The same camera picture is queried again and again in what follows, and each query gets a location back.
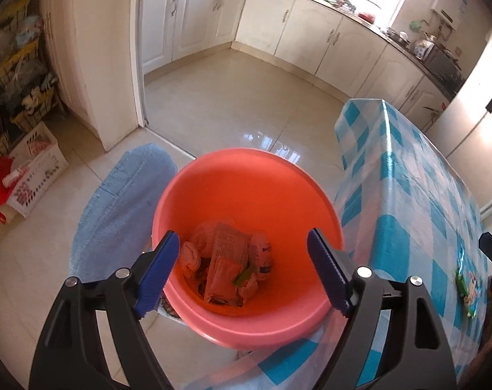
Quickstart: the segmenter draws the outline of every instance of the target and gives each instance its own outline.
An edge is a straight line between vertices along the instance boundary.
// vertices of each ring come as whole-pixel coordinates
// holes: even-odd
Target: blue checkered tablecloth
[[[430,141],[388,103],[349,100],[335,130],[345,177],[334,206],[345,250],[380,277],[422,277],[441,316],[459,378],[477,353],[486,314],[487,260],[478,248],[482,224],[475,200]],[[483,288],[471,320],[455,284],[459,248],[474,263]],[[384,311],[359,384],[374,378],[388,322]],[[312,388],[344,325],[345,319],[332,310],[307,338],[258,350],[186,388]]]

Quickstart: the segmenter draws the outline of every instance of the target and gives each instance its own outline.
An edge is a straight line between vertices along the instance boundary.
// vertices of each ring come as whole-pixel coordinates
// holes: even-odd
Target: tiled floor
[[[295,162],[334,199],[343,177],[334,124],[343,103],[289,72],[234,50],[145,87],[149,127],[200,156],[259,148]]]
[[[146,98],[150,127],[185,151],[266,149],[300,165],[334,198],[343,176],[334,135],[342,103],[296,76],[228,50],[148,84]],[[24,387],[36,340],[68,275],[76,225],[97,186],[126,150],[144,143],[165,148],[180,169],[193,160],[148,130],[105,153],[73,117],[47,123],[70,166],[27,220],[0,224],[0,358]],[[107,317],[98,317],[109,369],[124,382]],[[235,359],[234,350],[157,314],[149,313],[142,325],[176,389]]]
[[[63,280],[76,225],[89,198],[123,153],[155,142],[178,168],[192,157],[147,130],[136,130],[109,153],[73,117],[47,122],[69,168],[46,192],[27,220],[0,224],[0,358],[27,388],[36,340]],[[109,370],[124,381],[104,312],[99,327]],[[188,327],[149,314],[142,320],[149,342],[176,389],[235,360],[236,351],[219,347]]]

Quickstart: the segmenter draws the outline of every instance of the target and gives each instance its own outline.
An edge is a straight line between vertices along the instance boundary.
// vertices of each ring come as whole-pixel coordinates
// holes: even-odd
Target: stainless steel pot
[[[386,35],[388,35],[388,37],[392,41],[398,43],[403,48],[406,48],[407,46],[410,45],[410,41],[407,41],[406,39],[401,38],[401,36],[399,35],[399,33],[397,33],[396,31],[394,31],[392,28],[387,28],[387,30],[384,33]]]

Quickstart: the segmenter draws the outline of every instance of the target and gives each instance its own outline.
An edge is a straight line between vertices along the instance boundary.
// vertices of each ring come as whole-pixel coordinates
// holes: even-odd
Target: kitchen cabinet
[[[356,98],[381,98],[399,110],[422,77],[406,56],[387,45]]]
[[[236,40],[274,55],[295,0],[246,0]]]
[[[172,60],[209,47],[214,7],[219,0],[179,0],[174,27]]]
[[[295,0],[275,56],[316,73],[343,16],[311,0]]]
[[[235,39],[242,8],[246,0],[218,0],[210,46],[231,43]]]
[[[141,60],[143,73],[172,61],[178,0],[143,0]]]
[[[333,35],[316,76],[353,97],[385,49],[375,33],[345,18]]]
[[[432,125],[432,110],[444,111],[448,105],[449,101],[425,76],[400,111],[419,130],[426,132]]]

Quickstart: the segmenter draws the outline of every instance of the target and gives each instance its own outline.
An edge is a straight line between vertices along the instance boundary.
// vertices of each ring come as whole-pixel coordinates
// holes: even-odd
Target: orange bucket
[[[204,302],[175,265],[164,292],[186,324],[219,345],[259,349],[311,332],[330,310],[312,261],[307,234],[318,227],[335,249],[343,234],[331,202],[303,170],[269,152],[224,149],[183,168],[159,200],[152,227],[156,247],[167,230],[187,240],[197,225],[232,219],[242,231],[265,230],[272,271],[243,307]]]

